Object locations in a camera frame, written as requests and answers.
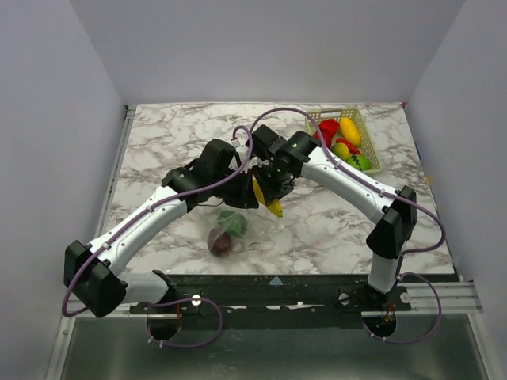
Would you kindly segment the green bell pepper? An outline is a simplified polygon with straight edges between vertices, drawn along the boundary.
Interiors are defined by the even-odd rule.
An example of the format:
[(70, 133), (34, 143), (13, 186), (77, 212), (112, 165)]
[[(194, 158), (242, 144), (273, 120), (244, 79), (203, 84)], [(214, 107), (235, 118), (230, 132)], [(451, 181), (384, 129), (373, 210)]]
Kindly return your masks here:
[(235, 211), (221, 211), (217, 218), (217, 223), (222, 230), (225, 230), (229, 235), (242, 238), (247, 231), (247, 219)]

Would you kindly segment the yellow banana bunch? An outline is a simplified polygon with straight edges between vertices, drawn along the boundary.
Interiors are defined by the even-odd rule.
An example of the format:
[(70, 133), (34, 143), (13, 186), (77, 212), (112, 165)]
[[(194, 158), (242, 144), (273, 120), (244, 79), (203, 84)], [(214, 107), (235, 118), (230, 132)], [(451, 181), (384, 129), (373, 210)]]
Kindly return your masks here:
[(253, 193), (257, 202), (262, 204), (277, 218), (283, 217), (283, 208), (279, 198), (274, 198), (273, 194), (277, 194), (275, 189), (276, 182), (268, 177), (259, 177), (252, 175)]

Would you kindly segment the clear zip top bag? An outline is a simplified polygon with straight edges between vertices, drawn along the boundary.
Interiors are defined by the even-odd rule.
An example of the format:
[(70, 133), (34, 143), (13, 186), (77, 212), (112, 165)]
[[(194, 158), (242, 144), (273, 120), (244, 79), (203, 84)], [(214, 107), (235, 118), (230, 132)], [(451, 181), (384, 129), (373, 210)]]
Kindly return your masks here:
[(238, 253), (276, 236), (283, 229), (279, 200), (258, 209), (234, 209), (224, 202), (202, 205), (196, 211), (196, 226), (215, 257)]

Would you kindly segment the dark maroon fruit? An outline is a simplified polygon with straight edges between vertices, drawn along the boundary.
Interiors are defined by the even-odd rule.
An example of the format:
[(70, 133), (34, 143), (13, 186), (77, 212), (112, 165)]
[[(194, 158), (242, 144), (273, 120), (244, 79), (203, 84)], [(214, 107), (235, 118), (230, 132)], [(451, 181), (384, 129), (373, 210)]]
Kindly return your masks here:
[(228, 255), (232, 250), (232, 238), (221, 228), (210, 230), (207, 237), (208, 251), (215, 257)]

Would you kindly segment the yellow green lemon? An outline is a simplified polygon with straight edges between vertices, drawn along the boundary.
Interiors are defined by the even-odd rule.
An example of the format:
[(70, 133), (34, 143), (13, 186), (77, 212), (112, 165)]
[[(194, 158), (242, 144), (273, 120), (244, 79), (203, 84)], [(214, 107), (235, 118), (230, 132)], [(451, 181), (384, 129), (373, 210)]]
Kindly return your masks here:
[(348, 146), (342, 142), (333, 144), (330, 150), (342, 161), (348, 160), (351, 155)]

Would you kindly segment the small green watermelon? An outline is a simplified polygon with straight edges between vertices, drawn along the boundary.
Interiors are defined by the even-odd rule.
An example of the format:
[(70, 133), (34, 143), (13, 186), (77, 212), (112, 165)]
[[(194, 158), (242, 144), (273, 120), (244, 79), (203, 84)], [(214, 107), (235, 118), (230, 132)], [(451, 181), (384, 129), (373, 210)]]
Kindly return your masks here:
[(369, 159), (363, 154), (352, 154), (346, 161), (352, 167), (365, 172), (372, 168)]

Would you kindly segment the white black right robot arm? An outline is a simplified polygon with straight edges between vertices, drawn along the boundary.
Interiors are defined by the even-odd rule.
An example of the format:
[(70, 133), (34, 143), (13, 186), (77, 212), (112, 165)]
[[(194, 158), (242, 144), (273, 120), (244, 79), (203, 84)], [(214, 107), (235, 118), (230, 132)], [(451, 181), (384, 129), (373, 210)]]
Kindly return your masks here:
[(372, 251), (366, 304), (382, 310), (393, 301), (401, 268), (401, 252), (417, 223), (415, 191), (405, 186), (398, 191), (377, 183), (368, 175), (326, 154), (321, 143), (298, 131), (285, 139), (265, 125), (253, 132), (253, 156), (265, 164), (253, 167), (253, 175), (264, 200), (281, 200), (302, 177), (327, 188), (361, 211), (375, 228), (366, 243)]

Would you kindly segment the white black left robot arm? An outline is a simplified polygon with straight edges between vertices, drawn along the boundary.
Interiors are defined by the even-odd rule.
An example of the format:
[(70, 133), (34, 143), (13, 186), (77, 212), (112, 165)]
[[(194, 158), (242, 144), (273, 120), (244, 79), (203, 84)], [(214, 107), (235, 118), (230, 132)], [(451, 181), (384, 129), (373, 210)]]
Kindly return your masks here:
[(64, 298), (74, 295), (95, 317), (105, 317), (129, 302), (147, 302), (159, 313), (170, 311), (176, 295), (165, 275), (149, 272), (123, 279), (121, 274), (161, 230), (213, 196), (237, 208), (258, 206), (251, 177), (244, 171), (253, 143), (248, 142), (246, 152), (240, 154), (237, 142), (208, 142), (198, 158), (170, 170), (148, 199), (117, 226), (87, 244), (70, 243), (64, 253)]

